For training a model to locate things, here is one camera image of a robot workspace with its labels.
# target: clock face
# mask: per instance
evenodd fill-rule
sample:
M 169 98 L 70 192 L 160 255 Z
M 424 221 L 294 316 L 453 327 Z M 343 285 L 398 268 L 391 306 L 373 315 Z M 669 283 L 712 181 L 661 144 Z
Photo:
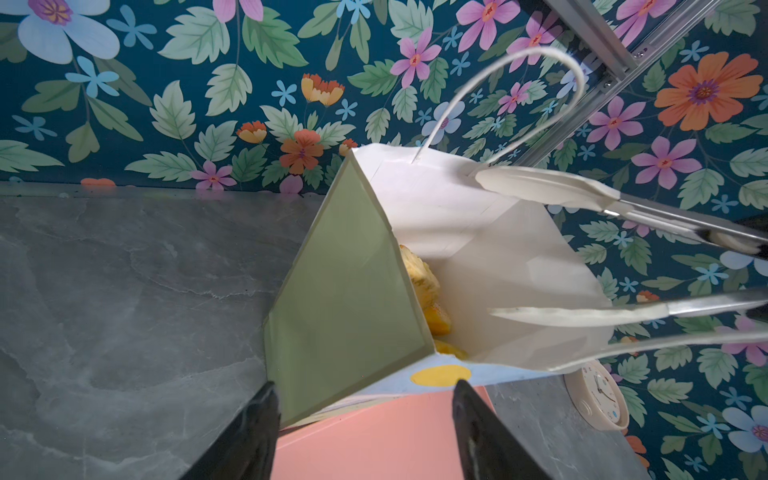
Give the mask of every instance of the clock face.
M 603 415 L 608 417 L 613 423 L 619 423 L 619 418 L 621 417 L 619 402 L 608 380 L 591 365 L 582 367 L 581 374 L 587 383 L 587 390 L 598 404 Z

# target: light blue flower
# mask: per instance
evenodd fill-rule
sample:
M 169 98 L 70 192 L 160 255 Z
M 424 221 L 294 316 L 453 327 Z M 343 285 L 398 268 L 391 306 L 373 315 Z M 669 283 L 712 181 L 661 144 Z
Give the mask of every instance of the light blue flower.
M 482 88 L 481 88 L 480 90 L 477 90 L 475 93 L 469 95 L 469 97 L 470 97 L 469 98 L 469 103 L 476 104 L 477 102 L 482 100 L 483 96 L 484 95 L 482 94 Z
M 594 150 L 594 144 L 590 145 L 589 148 L 585 147 L 584 145 L 581 145 L 579 147 L 579 153 L 578 156 L 581 157 L 583 161 L 589 160 L 589 157 L 596 157 L 597 154 L 593 152 Z
M 621 235 L 616 233 L 616 235 L 614 235 L 614 240 L 616 240 L 614 245 L 621 245 L 621 248 L 627 248 L 629 243 L 634 242 L 634 238 L 627 237 L 627 232 L 625 230 L 621 231 Z
M 51 131 L 47 128 L 42 128 L 43 125 L 45 125 L 45 119 L 43 117 L 34 117 L 32 118 L 32 122 L 28 121 L 26 118 L 21 118 L 18 115 L 11 115 L 14 120 L 16 120 L 18 123 L 22 124 L 23 127 L 16 127 L 16 131 L 20 131 L 23 134 L 28 134 L 29 132 L 35 133 L 35 138 L 37 138 L 40 141 L 45 140 L 45 137 L 43 134 L 50 135 L 51 137 L 58 137 L 56 132 Z
M 134 15 L 134 11 L 131 10 L 131 7 L 128 5 L 121 6 L 120 13 L 123 14 L 125 22 L 110 18 L 107 20 L 107 25 L 109 25 L 113 30 L 126 31 L 128 33 L 128 35 L 125 35 L 125 38 L 123 39 L 123 45 L 126 47 L 133 47 L 136 45 L 136 38 L 138 38 L 143 46 L 149 48 L 150 50 L 153 49 L 154 45 L 152 45 L 152 42 L 149 41 L 149 38 L 145 37 L 144 34 L 156 34 L 157 29 L 154 27 L 154 25 L 145 23 L 143 25 L 136 26 L 136 15 Z
M 659 325 L 667 325 L 667 322 L 662 319 L 646 320 L 643 322 L 643 325 L 651 325 L 654 328 L 654 330 L 658 330 Z
M 458 45 L 458 40 L 462 37 L 464 32 L 458 31 L 458 29 L 454 26 L 451 30 L 450 35 L 446 35 L 445 38 L 442 39 L 442 43 L 444 44 L 442 46 L 442 49 L 447 51 L 449 48 L 453 47 L 456 48 Z
M 65 75 L 65 78 L 73 83 L 88 82 L 88 86 L 85 88 L 85 93 L 88 94 L 88 97 L 96 98 L 99 88 L 101 88 L 105 94 L 112 95 L 113 97 L 119 95 L 118 91 L 107 85 L 107 83 L 117 80 L 120 78 L 120 75 L 113 71 L 103 71 L 96 75 L 93 62 L 86 57 L 78 57 L 78 65 L 83 69 L 85 75 L 70 72 Z
M 752 101 L 762 101 L 762 103 L 757 106 L 758 110 L 765 110 L 768 108 L 768 85 L 763 86 L 763 91 L 766 92 L 765 95 L 755 95 L 751 99 Z
M 739 395 L 739 393 L 736 391 L 735 388 L 728 387 L 728 392 L 720 392 L 722 396 L 724 396 L 727 400 L 725 401 L 725 404 L 728 406 L 736 404 L 737 407 L 739 407 L 742 410 L 746 410 L 746 405 L 744 405 L 745 402 L 749 403 L 752 402 L 752 397 L 746 396 L 746 395 Z
M 696 40 L 694 43 L 690 44 L 690 48 L 680 51 L 680 55 L 683 55 L 683 63 L 689 61 L 691 58 L 694 61 L 701 60 L 701 55 L 699 55 L 699 53 L 704 53 L 710 49 L 709 47 L 699 48 L 699 45 L 701 45 L 701 42 Z
M 701 280 L 702 282 L 706 282 L 709 280 L 712 282 L 713 285 L 717 285 L 720 283 L 721 278 L 728 278 L 727 273 L 717 273 L 717 269 L 720 268 L 720 265 L 717 263 L 711 263 L 710 267 L 704 268 L 703 266 L 697 266 L 694 268 L 698 273 L 702 273 L 702 276 L 698 277 L 696 280 Z
M 365 6 L 366 3 L 370 3 L 372 0 L 341 0 L 339 6 L 336 7 L 336 16 L 341 18 L 344 15 L 344 7 L 348 12 L 352 13 L 352 25 L 357 23 L 362 14 L 365 18 L 371 18 L 371 11 Z
M 341 100 L 341 106 L 343 108 L 340 108 L 336 111 L 337 115 L 342 115 L 341 119 L 346 120 L 347 116 L 354 117 L 355 116 L 355 107 L 357 106 L 357 102 L 354 102 L 352 104 L 349 104 L 346 101 L 346 98 Z
M 718 440 L 721 440 L 723 438 L 723 434 L 720 433 L 720 430 L 723 432 L 727 432 L 730 430 L 730 427 L 724 423 L 717 423 L 717 420 L 715 419 L 715 415 L 712 413 L 707 413 L 707 419 L 703 419 L 702 417 L 696 417 L 696 420 L 699 422 L 702 422 L 704 424 L 703 427 L 701 427 L 702 432 L 712 432 L 712 435 L 715 435 Z
M 630 281 L 628 276 L 624 278 L 623 282 L 619 282 L 619 285 L 621 285 L 624 288 L 624 292 L 630 291 L 632 293 L 637 292 L 637 290 L 634 289 L 634 286 L 639 284 L 640 283 L 637 282 L 636 280 L 634 282 Z
M 581 128 L 576 130 L 576 136 L 577 137 L 586 137 L 587 135 L 589 135 L 589 132 L 591 132 L 591 131 L 592 131 L 592 129 L 589 128 L 589 125 L 583 124 L 583 125 L 581 125 Z
M 557 104 L 558 104 L 557 100 L 553 100 L 553 101 L 549 102 L 549 105 L 544 107 L 544 110 L 542 110 L 542 112 L 544 112 L 546 114 L 552 113 L 554 111 L 555 105 L 557 105 Z
M 451 69 L 451 75 L 456 74 L 457 77 L 462 76 L 462 69 L 467 68 L 470 65 L 467 61 L 467 57 L 469 57 L 469 52 L 465 51 L 461 60 L 454 58 L 453 61 L 451 61 L 451 64 L 455 65 L 455 67 Z
M 735 200 L 728 201 L 728 196 L 723 195 L 721 197 L 721 200 L 718 200 L 717 198 L 712 199 L 712 203 L 715 204 L 714 207 L 712 207 L 713 212 L 717 212 L 718 210 L 722 210 L 724 214 L 728 214 L 730 212 L 730 207 L 734 205 L 738 205 L 739 202 Z
M 290 103 L 295 104 L 296 99 L 291 95 L 294 91 L 296 91 L 296 84 L 290 84 L 288 85 L 288 88 L 286 88 L 285 84 L 282 80 L 277 81 L 277 87 L 279 90 L 275 90 L 272 92 L 273 97 L 280 97 L 280 107 L 284 107 L 286 104 L 286 100 L 288 100 Z
M 705 472 L 708 472 L 707 467 L 704 465 L 701 465 L 701 462 L 703 461 L 701 457 L 691 458 L 689 455 L 685 455 L 685 458 L 687 458 L 687 462 L 685 462 L 685 465 L 688 465 L 689 467 L 694 467 L 694 472 L 698 473 L 699 470 L 703 470 Z
M 424 122 L 430 121 L 432 119 L 432 116 L 430 115 L 431 112 L 432 107 L 427 108 L 427 111 L 419 110 L 419 116 L 416 118 L 416 121 L 418 121 L 419 125 L 423 127 Z

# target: bag handle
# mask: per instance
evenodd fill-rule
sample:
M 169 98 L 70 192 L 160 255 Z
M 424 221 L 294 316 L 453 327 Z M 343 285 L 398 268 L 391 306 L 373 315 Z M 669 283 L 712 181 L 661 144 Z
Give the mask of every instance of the bag handle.
M 555 116 L 550 118 L 548 121 L 544 122 L 543 124 L 539 125 L 538 127 L 534 128 L 533 130 L 529 131 L 522 138 L 512 143 L 512 145 L 507 146 L 505 149 L 498 152 L 496 155 L 490 157 L 488 160 L 485 161 L 485 163 L 491 164 L 497 161 L 499 158 L 505 156 L 510 151 L 513 151 L 515 148 L 519 147 L 521 144 L 528 141 L 528 139 L 532 138 L 534 135 L 538 134 L 543 130 L 546 130 L 547 128 L 551 127 L 555 123 L 559 122 L 565 115 L 571 113 L 571 110 L 574 109 L 578 101 L 581 100 L 581 97 L 584 96 L 584 90 L 585 90 L 585 85 L 587 81 L 586 77 L 584 76 L 584 72 L 581 70 L 581 67 L 579 66 L 579 64 L 574 60 L 573 57 L 554 47 L 524 48 L 520 51 L 516 51 L 515 53 L 507 54 L 504 57 L 499 58 L 497 61 L 490 64 L 488 67 L 482 69 L 477 75 L 470 78 L 469 81 L 467 81 L 467 83 L 464 84 L 464 86 L 456 93 L 453 99 L 448 103 L 448 107 L 445 109 L 442 115 L 440 115 L 440 118 L 437 119 L 437 124 L 435 125 L 435 128 L 432 129 L 432 133 L 429 134 L 429 137 L 427 137 L 426 141 L 419 148 L 419 151 L 416 152 L 416 155 L 413 157 L 413 160 L 411 160 L 411 163 L 412 164 L 415 163 L 421 156 L 424 149 L 429 148 L 429 145 L 432 143 L 432 140 L 435 138 L 435 136 L 437 135 L 437 132 L 439 131 L 440 125 L 442 125 L 442 122 L 446 118 L 448 118 L 448 115 L 451 113 L 451 110 L 461 101 L 462 98 L 464 98 L 469 92 L 474 90 L 475 87 L 481 84 L 488 76 L 490 76 L 493 72 L 497 71 L 499 68 L 512 63 L 518 58 L 527 57 L 528 55 L 542 55 L 545 57 L 554 58 L 555 60 L 561 62 L 563 65 L 568 67 L 568 70 L 573 72 L 574 79 L 576 80 L 576 94 L 571 99 L 571 102 L 565 107 L 563 107 L 558 114 L 556 114 Z
M 752 332 L 715 332 L 695 333 L 693 335 L 672 335 L 656 339 L 641 340 L 634 343 L 612 343 L 594 350 L 577 359 L 569 360 L 558 366 L 547 369 L 548 372 L 559 372 L 575 366 L 582 366 L 586 362 L 606 356 L 616 356 L 630 352 L 645 352 L 669 348 L 680 345 L 716 345 L 724 343 L 760 343 L 768 341 L 768 329 L 759 329 Z

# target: yellow and orange flower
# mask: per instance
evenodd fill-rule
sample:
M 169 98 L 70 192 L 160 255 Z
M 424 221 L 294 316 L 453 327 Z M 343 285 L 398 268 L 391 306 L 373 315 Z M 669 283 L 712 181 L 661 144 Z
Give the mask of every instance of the yellow and orange flower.
M 640 455 L 641 453 L 648 453 L 645 445 L 643 445 L 643 441 L 635 435 L 627 435 L 628 431 L 628 429 L 624 429 L 621 431 L 621 433 L 624 434 L 624 438 L 627 440 L 627 443 L 629 443 L 629 446 L 632 447 L 632 452 L 634 452 L 634 454 L 637 456 L 637 459 L 640 460 L 640 463 L 642 463 L 645 468 L 650 467 L 648 460 Z
M 356 148 L 358 145 L 355 143 L 355 141 L 351 138 L 347 138 L 343 142 L 341 142 L 341 145 L 339 145 L 339 155 L 342 157 L 346 157 L 346 155 L 351 151 L 353 148 Z
M 643 290 L 642 292 L 637 294 L 637 302 L 638 303 L 646 303 L 646 302 L 655 302 L 659 300 L 658 295 L 654 295 L 653 293 L 649 292 L 648 290 Z
M 757 60 L 741 54 L 728 65 L 728 53 L 706 55 L 698 71 L 685 65 L 670 75 L 674 88 L 665 88 L 656 96 L 657 107 L 669 107 L 659 114 L 659 120 L 671 127 L 681 119 L 680 129 L 703 130 L 712 119 L 717 123 L 729 121 L 739 114 L 743 105 L 734 98 L 749 98 L 757 94 L 763 77 L 744 75 L 757 68 Z
M 344 95 L 344 86 L 338 81 L 323 81 L 319 75 L 304 74 L 301 93 L 308 102 L 318 101 L 326 107 L 335 104 Z
M 237 136 L 249 144 L 260 144 L 266 138 L 266 125 L 260 121 L 248 122 L 240 127 Z
M 318 145 L 320 135 L 316 131 L 299 130 L 293 134 L 296 140 L 286 139 L 280 150 L 286 154 L 280 157 L 280 165 L 290 167 L 291 174 L 301 175 L 304 169 L 317 167 L 317 157 L 323 154 L 323 146 Z

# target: light green leaf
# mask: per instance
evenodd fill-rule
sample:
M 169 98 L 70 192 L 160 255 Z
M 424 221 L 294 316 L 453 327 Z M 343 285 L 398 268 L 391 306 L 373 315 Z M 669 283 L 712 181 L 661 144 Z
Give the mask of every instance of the light green leaf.
M 137 160 L 125 166 L 125 170 L 149 174 L 149 178 L 162 178 L 163 181 L 183 182 L 191 179 L 190 172 L 197 170 L 194 162 L 185 154 L 145 154 L 144 160 Z
M 80 98 L 80 84 L 69 80 L 41 81 L 35 85 L 36 95 L 32 95 L 22 105 L 22 110 L 31 114 L 62 109 L 74 110 Z
M 20 63 L 27 58 L 27 49 L 18 40 L 18 23 L 0 23 L 0 60 Z
M 349 132 L 354 129 L 354 125 L 343 124 L 340 121 L 327 123 L 317 129 L 317 133 L 320 135 L 318 145 L 322 145 L 326 150 L 334 147 L 343 142 Z
M 371 29 L 368 28 L 366 18 L 359 16 L 357 23 L 352 25 L 352 33 L 349 34 L 349 45 L 357 51 L 363 63 L 368 63 L 368 40 L 371 39 Z
M 755 133 L 755 130 L 736 124 L 715 124 L 704 132 L 704 137 L 714 144 L 730 144 Z
M 716 317 L 708 315 L 676 318 L 674 322 L 682 326 L 685 333 L 710 333 L 715 331 L 715 327 L 723 325 Z
M 389 73 L 395 64 L 392 60 L 375 61 L 373 65 L 363 65 L 358 74 L 347 77 L 349 83 L 362 89 L 360 93 L 375 97 L 388 94 L 397 83 L 397 75 Z
M 323 3 L 315 7 L 313 17 L 299 30 L 299 38 L 310 38 L 315 35 L 328 35 L 336 26 L 336 7 L 338 2 Z
M 308 130 L 314 130 L 316 125 L 317 125 L 317 112 L 314 111 L 306 119 L 306 127 Z
M 694 353 L 688 345 L 670 346 L 665 349 L 659 349 L 654 352 L 656 357 L 656 370 L 662 370 L 684 366 L 694 359 Z
M 712 283 L 709 280 L 696 280 L 688 286 L 692 296 L 709 295 L 712 293 Z
M 685 38 L 680 38 L 669 50 L 664 52 L 664 55 L 661 55 L 661 64 L 664 68 L 669 68 L 677 60 L 677 54 L 683 48 L 685 48 Z
M 683 417 L 682 415 L 674 416 L 666 412 L 659 412 L 659 415 L 661 415 L 662 419 L 667 420 L 669 423 L 674 425 L 674 428 L 680 430 L 681 432 L 701 433 L 701 427 L 691 422 L 689 419 Z
M 614 182 L 614 188 L 621 190 L 621 188 L 629 181 L 629 165 L 624 165 L 618 172 L 611 177 Z
M 755 115 L 741 122 L 742 125 L 759 128 L 758 135 L 768 135 L 768 114 Z
M 85 125 L 69 132 L 65 140 L 71 145 L 68 158 L 73 164 L 84 160 L 88 155 L 95 154 L 99 150 L 98 139 L 91 128 L 91 122 L 85 122 Z
M 265 122 L 266 126 L 280 143 L 289 138 L 293 139 L 293 134 L 301 130 L 302 125 L 299 123 L 299 118 L 285 108 L 277 110 L 269 105 L 261 105 L 261 109 L 268 120 Z
M 20 141 L 0 140 L 0 170 L 17 174 L 19 170 L 36 172 L 35 167 L 64 166 L 53 157 L 28 150 L 27 146 Z
M 560 171 L 566 171 L 574 163 L 576 150 L 576 142 L 573 138 L 568 138 L 563 142 L 563 148 L 554 151 L 554 164 L 558 166 Z
M 629 295 L 622 296 L 619 300 L 624 299 L 623 303 L 618 301 L 614 303 L 614 306 L 626 305 L 629 301 Z M 625 323 L 624 325 L 616 325 L 616 330 L 622 332 L 624 335 L 629 336 L 650 336 L 648 330 L 640 323 Z
M 691 412 L 697 413 L 702 418 L 706 418 L 711 413 L 719 423 L 725 423 L 723 413 L 713 406 L 699 405 L 697 403 L 689 402 L 688 400 L 683 400 L 682 403 L 685 408 L 689 409 Z
M 641 285 L 649 286 L 650 288 L 658 288 L 659 290 L 672 290 L 682 282 L 683 280 L 678 280 L 671 276 L 660 276 L 655 280 L 645 280 L 644 282 L 641 282 Z
M 707 465 L 712 465 L 717 456 L 723 454 L 723 446 L 720 444 L 720 440 L 712 433 L 700 438 L 699 446 L 701 447 L 701 456 L 704 457 Z
M 511 137 L 512 134 L 515 132 L 515 127 L 518 126 L 518 117 L 515 114 L 506 114 L 504 118 L 502 118 L 502 125 L 501 127 L 496 129 L 496 136 L 499 138 L 502 137 Z
M 108 83 L 112 88 L 122 91 L 128 97 L 133 98 L 142 105 L 147 105 L 148 107 L 152 106 L 152 101 L 147 94 L 136 84 L 136 74 L 130 68 L 126 67 L 115 58 L 102 60 L 99 57 L 94 57 L 94 63 L 96 64 L 99 73 L 113 71 L 120 75 L 117 80 Z
M 755 0 L 723 0 L 714 12 L 704 17 L 704 26 L 715 33 L 723 32 L 730 35 L 733 32 L 752 36 L 755 32 L 755 14 L 760 7 L 752 5 Z
M 642 154 L 649 148 L 649 144 L 623 144 L 616 150 L 604 153 L 603 157 L 617 158 L 618 160 L 629 161 L 635 155 Z
M 618 280 L 614 278 L 613 273 L 611 273 L 607 267 L 603 269 L 601 275 L 598 275 L 598 282 L 600 282 L 600 285 L 603 287 L 603 295 L 609 300 L 616 298 L 616 292 L 619 291 L 619 287 L 617 286 Z
M 744 367 L 744 381 L 755 389 L 755 395 L 762 403 L 768 403 L 768 366 L 749 364 Z
M 264 7 L 264 19 L 257 22 L 246 17 L 243 20 L 243 43 L 250 51 L 255 51 L 259 59 L 282 68 L 283 64 L 303 67 L 307 61 L 296 48 L 299 39 L 289 31 L 290 25 L 279 20 L 280 14 L 269 7 Z
M 288 174 L 288 167 L 280 165 L 279 160 L 275 160 L 267 165 L 264 173 L 261 174 L 261 186 L 266 187 L 269 184 L 276 184 Z
M 667 404 L 687 399 L 686 393 L 693 387 L 693 382 L 677 382 L 675 379 L 653 379 L 647 385 L 648 393 L 659 402 Z
M 509 45 L 512 45 L 512 42 L 518 39 L 524 29 L 525 26 L 521 26 L 513 28 L 512 30 L 507 30 L 499 35 L 496 43 L 491 45 L 488 50 L 484 51 L 478 60 L 486 61 L 489 58 L 501 57 L 503 54 L 507 53 Z
M 694 480 L 694 477 L 687 470 L 680 470 L 677 465 L 666 458 L 662 458 L 662 460 L 664 460 L 664 464 L 667 466 L 665 473 L 669 480 Z
M 607 250 L 605 250 L 605 247 L 599 243 L 593 243 L 591 245 L 579 247 L 578 252 L 579 255 L 581 255 L 581 259 L 584 261 L 584 263 L 589 265 L 603 263 L 605 261 L 605 257 L 607 256 Z
M 568 46 L 573 41 L 574 36 L 574 32 L 566 29 L 549 46 L 556 48 L 559 51 L 568 51 Z M 556 59 L 552 57 L 544 57 L 544 60 L 541 61 L 541 71 L 538 73 L 538 77 L 543 77 L 556 63 L 558 63 Z
M 373 0 L 373 10 L 376 12 L 376 18 L 379 19 L 379 23 L 386 25 L 386 17 L 388 13 L 386 0 Z
M 447 79 L 448 62 L 443 58 L 437 57 L 429 63 L 429 76 L 419 87 L 419 90 L 424 95 L 424 99 L 431 100 L 436 104 L 440 103 L 442 89 L 445 88 L 445 80 Z
M 333 184 L 333 179 L 336 178 L 336 174 L 339 173 L 343 159 L 336 154 L 333 154 L 330 165 L 326 165 L 326 177 L 325 182 L 329 187 Z
M 753 205 L 762 210 L 768 207 L 768 180 L 755 180 L 739 189 L 739 202 L 742 205 Z
M 326 70 L 332 71 L 339 64 L 339 55 L 341 55 L 341 47 L 344 45 L 344 37 L 336 37 L 333 41 L 331 49 L 328 50 L 328 56 L 326 57 Z
M 259 176 L 266 163 L 266 145 L 261 144 L 250 150 L 244 148 L 232 156 L 232 178 L 240 183 L 250 182 Z
M 305 184 L 316 189 L 320 186 L 320 181 L 323 180 L 323 169 L 321 167 L 314 167 L 312 169 L 305 168 L 304 173 L 301 176 L 304 177 Z
M 485 139 L 479 138 L 474 142 L 472 142 L 472 145 L 469 145 L 469 147 L 467 147 L 467 149 L 464 150 L 464 153 L 462 153 L 462 157 L 472 158 L 476 154 L 478 154 L 478 152 L 482 150 L 484 147 L 485 147 Z
M 407 88 L 401 88 L 392 99 L 392 111 L 400 120 L 407 123 L 413 123 L 413 112 L 416 110 L 416 89 L 409 85 Z
M 172 60 L 191 59 L 192 65 L 198 65 L 208 59 L 211 63 L 230 50 L 230 33 L 227 24 L 219 22 L 210 8 L 190 7 L 192 15 L 179 15 L 176 25 L 171 25 L 166 32 L 173 38 L 158 53 Z
M 667 455 L 672 452 L 682 452 L 685 448 L 685 439 L 687 437 L 680 437 L 676 435 L 665 435 L 661 443 L 661 454 Z
M 717 195 L 724 183 L 723 175 L 710 168 L 693 172 L 685 177 L 680 193 L 677 194 L 677 198 L 683 199 L 680 201 L 680 208 L 688 210 L 697 204 L 704 205 L 710 201 L 710 197 Z
M 487 117 L 480 120 L 475 126 L 473 126 L 467 133 L 463 134 L 464 138 L 480 138 L 487 134 L 493 128 L 493 123 L 496 121 L 493 117 Z
M 666 80 L 667 73 L 661 67 L 661 62 L 657 61 L 651 68 L 648 68 L 648 73 L 643 77 L 643 88 L 650 93 L 659 91 Z
M 547 85 L 541 80 L 533 80 L 528 86 L 528 90 L 525 91 L 528 97 L 520 102 L 520 105 L 530 105 L 537 100 L 547 96 Z
M 380 108 L 371 112 L 366 119 L 366 137 L 373 143 L 378 144 L 389 128 L 389 110 Z
M 673 255 L 672 260 L 682 263 L 683 265 L 688 265 L 690 268 L 696 268 L 697 266 L 702 266 L 704 268 L 709 268 L 711 264 L 713 263 L 720 263 L 720 261 L 715 257 L 710 257 L 709 255 L 704 255 L 703 253 L 697 253 L 694 256 L 691 255 Z
M 768 147 L 760 148 L 758 150 L 750 148 L 749 150 L 741 152 L 730 160 L 730 169 L 739 177 L 746 178 L 750 175 L 762 177 L 768 172 Z
M 630 417 L 637 422 L 637 426 L 642 428 L 645 425 L 645 415 L 647 414 L 647 410 L 644 407 L 645 402 L 637 396 L 637 392 L 628 386 L 619 386 L 619 390 L 621 390 L 621 394 L 624 395 L 624 400 L 627 402 Z
M 162 97 L 154 96 L 154 108 L 150 108 L 149 112 L 156 120 L 152 125 L 168 137 L 183 140 L 197 129 L 197 125 L 194 124 L 194 114 L 191 113 L 192 102 L 184 101 L 181 83 L 178 80 L 168 84 Z
M 650 373 L 648 356 L 644 354 L 637 357 L 631 356 L 619 363 L 616 371 L 624 380 L 630 383 L 640 383 L 648 378 L 648 373 Z
M 233 135 L 237 121 L 225 121 L 218 127 L 208 125 L 205 133 L 200 132 L 199 141 L 194 143 L 195 151 L 204 159 L 212 162 L 224 160 L 230 156 L 237 137 Z
M 98 98 L 86 97 L 96 120 L 107 130 L 115 130 L 118 133 L 136 141 L 144 141 L 141 134 L 128 123 L 128 116 L 121 110 L 106 104 Z
M 738 270 L 728 269 L 725 271 L 728 278 L 723 281 L 723 291 L 726 293 L 737 291 L 743 284 L 750 280 L 750 271 L 748 268 L 739 268 Z
M 611 11 L 617 0 L 594 0 L 592 5 L 598 10 L 600 15 L 605 15 Z
M 762 452 L 739 452 L 739 460 L 747 480 L 756 480 L 760 472 L 765 472 L 768 465 Z
M 726 382 L 730 380 L 730 377 L 736 373 L 735 368 L 739 366 L 736 357 L 721 349 L 702 349 L 696 361 L 700 364 L 699 372 L 707 377 L 713 389 L 716 389 L 723 380 Z
M 417 4 L 414 0 L 408 0 L 407 4 L 389 0 L 389 17 L 395 24 L 390 29 L 392 35 L 397 38 L 410 38 L 413 43 L 416 43 L 422 32 L 431 28 L 435 22 L 432 9 L 425 7 L 422 2 Z
M 245 105 L 248 94 L 253 91 L 248 74 L 234 63 L 216 67 L 208 85 L 210 88 L 205 92 L 205 98 L 210 98 L 205 114 L 208 117 L 237 110 L 240 104 Z
M 490 94 L 488 97 L 483 98 L 480 100 L 480 103 L 477 107 L 471 109 L 468 113 L 470 117 L 485 117 L 487 115 L 490 115 L 492 112 L 497 111 L 502 106 L 498 104 L 498 101 L 502 99 L 504 95 L 506 95 L 507 92 L 504 90 L 497 90 Z
M 612 242 L 619 233 L 619 227 L 615 223 L 599 220 L 590 222 L 589 225 L 579 225 L 590 238 L 600 242 Z

